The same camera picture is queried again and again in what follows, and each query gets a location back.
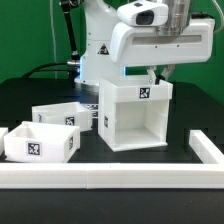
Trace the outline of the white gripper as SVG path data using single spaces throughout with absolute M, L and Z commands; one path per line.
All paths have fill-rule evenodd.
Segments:
M 167 65 L 161 75 L 168 80 L 174 64 L 207 61 L 212 53 L 213 29 L 213 19 L 192 19 L 179 36 L 158 36 L 154 27 L 119 22 L 112 33 L 110 58 L 122 66 L 149 66 L 149 83 L 155 84 L 157 65 Z

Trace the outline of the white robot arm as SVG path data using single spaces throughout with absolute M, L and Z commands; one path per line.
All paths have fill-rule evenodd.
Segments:
M 167 79 L 177 64 L 207 61 L 215 19 L 192 11 L 193 0 L 134 0 L 115 9 L 104 0 L 60 0 L 80 87 L 122 76 L 128 67 L 147 68 L 152 82 Z M 83 7 L 86 50 L 80 55 L 70 12 Z

